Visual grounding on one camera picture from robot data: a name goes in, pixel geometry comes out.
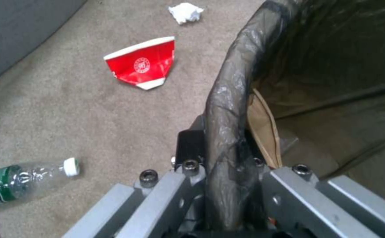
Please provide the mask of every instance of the red paper cup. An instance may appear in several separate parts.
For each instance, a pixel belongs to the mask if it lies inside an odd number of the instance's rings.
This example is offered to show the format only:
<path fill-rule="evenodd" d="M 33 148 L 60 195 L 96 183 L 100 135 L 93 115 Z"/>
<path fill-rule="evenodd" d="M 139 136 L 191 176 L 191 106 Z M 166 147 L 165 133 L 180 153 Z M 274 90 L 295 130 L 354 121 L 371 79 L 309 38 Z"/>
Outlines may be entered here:
<path fill-rule="evenodd" d="M 173 36 L 142 42 L 104 57 L 114 77 L 144 90 L 165 83 L 173 59 Z"/>

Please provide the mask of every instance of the bottle cap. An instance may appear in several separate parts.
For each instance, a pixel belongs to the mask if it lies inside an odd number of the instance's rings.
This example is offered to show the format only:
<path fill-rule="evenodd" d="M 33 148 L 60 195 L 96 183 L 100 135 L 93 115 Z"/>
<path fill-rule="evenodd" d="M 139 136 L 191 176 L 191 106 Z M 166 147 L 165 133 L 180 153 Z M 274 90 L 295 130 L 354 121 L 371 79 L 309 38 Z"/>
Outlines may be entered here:
<path fill-rule="evenodd" d="M 79 175 L 78 160 L 75 158 L 68 158 L 67 160 L 64 160 L 63 169 L 68 177 Z"/>

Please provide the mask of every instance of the trash bag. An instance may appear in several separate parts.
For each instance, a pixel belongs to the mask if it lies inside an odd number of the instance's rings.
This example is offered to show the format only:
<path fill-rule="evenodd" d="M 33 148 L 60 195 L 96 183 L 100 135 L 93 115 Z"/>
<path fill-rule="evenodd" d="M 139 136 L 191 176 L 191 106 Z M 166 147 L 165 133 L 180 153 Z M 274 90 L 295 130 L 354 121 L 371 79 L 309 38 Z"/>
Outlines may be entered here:
<path fill-rule="evenodd" d="M 385 198 L 385 0 L 267 0 L 239 32 L 204 113 L 212 229 L 240 228 L 258 186 L 244 137 L 252 88 L 294 142 L 284 165 Z"/>

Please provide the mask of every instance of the crumpled tissue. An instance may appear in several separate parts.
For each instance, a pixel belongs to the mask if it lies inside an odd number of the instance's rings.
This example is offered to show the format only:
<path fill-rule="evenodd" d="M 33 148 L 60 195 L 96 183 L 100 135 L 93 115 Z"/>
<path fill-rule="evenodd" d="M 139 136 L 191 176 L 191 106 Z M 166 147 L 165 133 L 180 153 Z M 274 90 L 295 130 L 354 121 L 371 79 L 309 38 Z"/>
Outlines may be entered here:
<path fill-rule="evenodd" d="M 190 3 L 181 3 L 174 7 L 169 7 L 169 12 L 179 25 L 186 21 L 198 21 L 204 9 L 194 6 Z"/>

